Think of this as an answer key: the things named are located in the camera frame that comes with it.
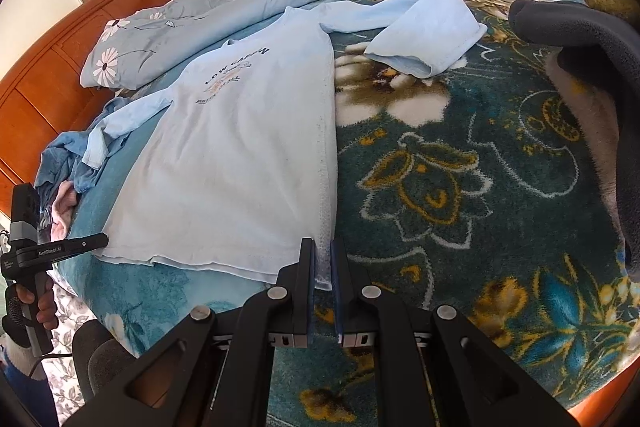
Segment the white flower pattern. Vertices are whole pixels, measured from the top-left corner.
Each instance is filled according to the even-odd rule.
[[[353,125],[381,112],[412,127],[442,121],[450,101],[444,84],[433,78],[419,80],[364,57],[368,44],[350,44],[335,59],[336,125]],[[456,67],[464,67],[462,60]]]
[[[126,19],[116,19],[113,21],[108,21],[106,26],[104,27],[104,30],[102,31],[102,35],[100,36],[100,40],[102,42],[106,42],[106,40],[111,37],[112,35],[115,35],[116,32],[118,31],[118,29],[120,28],[124,28],[127,24],[129,24],[130,21],[127,21]]]
[[[97,77],[96,80],[101,86],[114,87],[112,81],[116,76],[116,71],[113,68],[118,65],[117,56],[118,51],[116,48],[107,48],[95,63],[98,69],[94,70],[94,77]]]
[[[135,356],[135,352],[127,335],[124,332],[124,321],[122,317],[115,313],[107,313],[102,321],[104,327],[109,330],[109,332],[113,335],[113,338],[116,339],[122,347],[124,347],[127,351],[129,351],[132,355]]]
[[[80,326],[95,316],[55,270],[49,273],[55,281],[53,291],[60,320],[59,327],[53,331],[53,347],[57,353],[71,353],[73,335]],[[62,425],[84,405],[74,361],[72,358],[48,359],[42,362],[42,367],[47,373],[49,386],[56,401],[58,422]]]

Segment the patterned cloth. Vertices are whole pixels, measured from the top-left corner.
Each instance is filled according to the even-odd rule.
[[[56,283],[53,291],[58,305],[60,325],[53,331],[53,352],[71,353],[73,335],[85,322],[95,318],[91,310],[69,288],[65,280],[52,273]],[[49,386],[56,401],[60,425],[79,407],[84,405],[73,358],[47,359],[42,362]]]
[[[511,32],[514,0],[465,1],[488,35],[426,82],[362,57],[377,30],[332,35],[336,234],[375,284],[456,306],[569,407],[638,355],[640,285],[544,73],[550,50]],[[377,425],[371,353],[337,348],[329,293],[316,292],[315,316],[310,349],[276,350],[268,422]],[[105,322],[128,344],[124,319]],[[56,392],[62,410],[78,402],[78,390]]]

